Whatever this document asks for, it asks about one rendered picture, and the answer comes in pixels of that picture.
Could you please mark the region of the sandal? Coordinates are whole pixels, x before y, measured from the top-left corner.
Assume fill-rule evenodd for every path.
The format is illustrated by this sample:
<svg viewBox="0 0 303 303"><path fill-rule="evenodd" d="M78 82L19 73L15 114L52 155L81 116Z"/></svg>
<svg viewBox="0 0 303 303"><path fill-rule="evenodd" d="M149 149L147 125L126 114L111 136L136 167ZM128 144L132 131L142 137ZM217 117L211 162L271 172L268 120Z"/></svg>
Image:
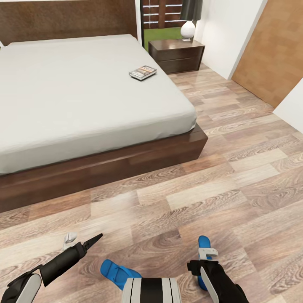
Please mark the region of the sandal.
<svg viewBox="0 0 303 303"><path fill-rule="evenodd" d="M122 291L128 278L142 278L135 270L118 266L111 260L105 260L101 266L101 274L113 281Z"/></svg>
<svg viewBox="0 0 303 303"><path fill-rule="evenodd" d="M199 248L211 248L210 247L210 240L207 236L200 236L199 237L199 247L198 247L198 252L199 252ZM207 260L212 260L212 257L211 256L207 256ZM205 290L207 291L208 289L206 288L203 280L202 280L202 277L201 276L198 276L198 284L200 286L200 288L202 290Z"/></svg>

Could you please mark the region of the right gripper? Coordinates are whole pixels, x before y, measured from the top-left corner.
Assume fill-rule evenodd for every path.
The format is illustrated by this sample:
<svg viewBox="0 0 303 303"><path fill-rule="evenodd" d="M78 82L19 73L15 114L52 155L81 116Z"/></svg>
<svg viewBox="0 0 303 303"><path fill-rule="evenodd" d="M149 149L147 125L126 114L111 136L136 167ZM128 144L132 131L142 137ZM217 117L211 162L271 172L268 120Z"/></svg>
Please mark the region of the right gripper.
<svg viewBox="0 0 303 303"><path fill-rule="evenodd" d="M201 264L204 260L191 260L187 263L188 271L191 271L193 276L200 276L201 275Z"/></svg>

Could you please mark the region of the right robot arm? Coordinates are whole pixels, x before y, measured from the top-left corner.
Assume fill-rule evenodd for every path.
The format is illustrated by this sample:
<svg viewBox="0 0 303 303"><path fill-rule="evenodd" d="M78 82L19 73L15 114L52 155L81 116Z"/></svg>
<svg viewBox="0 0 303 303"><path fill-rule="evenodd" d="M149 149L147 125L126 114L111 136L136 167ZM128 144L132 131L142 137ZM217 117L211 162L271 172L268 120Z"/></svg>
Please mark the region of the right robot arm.
<svg viewBox="0 0 303 303"><path fill-rule="evenodd" d="M207 256L218 256L214 248L199 248L199 260L187 263L193 276L201 276L214 303L249 303L243 289L234 284L218 260L207 260Z"/></svg>

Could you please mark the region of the hardback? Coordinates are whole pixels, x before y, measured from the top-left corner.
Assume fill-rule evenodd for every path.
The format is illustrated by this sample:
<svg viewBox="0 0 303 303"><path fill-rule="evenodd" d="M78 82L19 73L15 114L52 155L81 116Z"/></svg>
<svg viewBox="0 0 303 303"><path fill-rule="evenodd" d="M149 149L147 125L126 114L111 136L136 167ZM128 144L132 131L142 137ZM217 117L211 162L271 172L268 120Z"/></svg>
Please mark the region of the hardback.
<svg viewBox="0 0 303 303"><path fill-rule="evenodd" d="M136 70L130 72L129 75L132 77L135 77L139 80L143 80L155 73L157 73L156 69L149 67L149 66L143 66L143 67L140 67L139 69L136 69Z"/></svg>

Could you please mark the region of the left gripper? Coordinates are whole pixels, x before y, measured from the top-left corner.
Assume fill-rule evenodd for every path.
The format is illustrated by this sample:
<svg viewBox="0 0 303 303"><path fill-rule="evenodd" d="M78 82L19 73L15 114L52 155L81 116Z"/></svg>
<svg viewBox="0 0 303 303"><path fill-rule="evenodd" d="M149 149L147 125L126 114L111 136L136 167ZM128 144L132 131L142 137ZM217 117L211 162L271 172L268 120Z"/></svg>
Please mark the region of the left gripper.
<svg viewBox="0 0 303 303"><path fill-rule="evenodd" d="M67 250L56 256L54 260L59 271L59 276L77 264L80 259L85 257L87 250L93 246L102 236L103 234L101 233L84 242L84 245L82 245L81 242L78 242L75 246L69 247Z"/></svg>

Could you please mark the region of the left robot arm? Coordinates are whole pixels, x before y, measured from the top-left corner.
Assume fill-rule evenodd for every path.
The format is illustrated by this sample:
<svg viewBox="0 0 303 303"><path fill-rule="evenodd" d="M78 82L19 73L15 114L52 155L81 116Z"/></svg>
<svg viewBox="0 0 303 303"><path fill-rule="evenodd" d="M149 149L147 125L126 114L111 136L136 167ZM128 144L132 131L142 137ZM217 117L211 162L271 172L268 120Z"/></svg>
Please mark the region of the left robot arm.
<svg viewBox="0 0 303 303"><path fill-rule="evenodd" d="M38 265L34 269L20 275L10 282L3 294L0 303L32 303L43 281L44 287L48 286L53 280L64 274L67 270L85 257L87 250L93 246L103 234L99 234L90 240L77 244L71 243L77 238L77 232L67 233L64 238L63 251L45 265ZM71 243L66 245L66 243ZM37 269L40 275L33 274Z"/></svg>

